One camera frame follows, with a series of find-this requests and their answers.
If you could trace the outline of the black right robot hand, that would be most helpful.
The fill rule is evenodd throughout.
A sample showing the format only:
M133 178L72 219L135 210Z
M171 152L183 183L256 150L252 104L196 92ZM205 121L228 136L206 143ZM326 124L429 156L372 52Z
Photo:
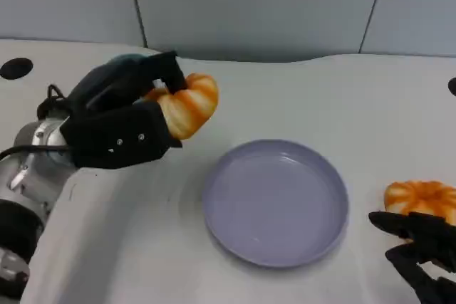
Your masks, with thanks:
M415 291L421 303L454 303L455 282L431 278L420 266L431 262L455 272L455 227L442 217L418 212L396 214L373 211L368 214L377 229L408 239L408 243L385 252L386 259Z

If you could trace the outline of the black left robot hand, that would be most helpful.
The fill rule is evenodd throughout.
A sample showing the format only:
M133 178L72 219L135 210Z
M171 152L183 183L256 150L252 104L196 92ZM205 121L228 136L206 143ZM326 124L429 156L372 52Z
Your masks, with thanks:
M60 131L77 168L120 169L158 160L181 148L164 111L145 96L161 80L166 90L186 89L174 51L123 55L94 68L66 98Z

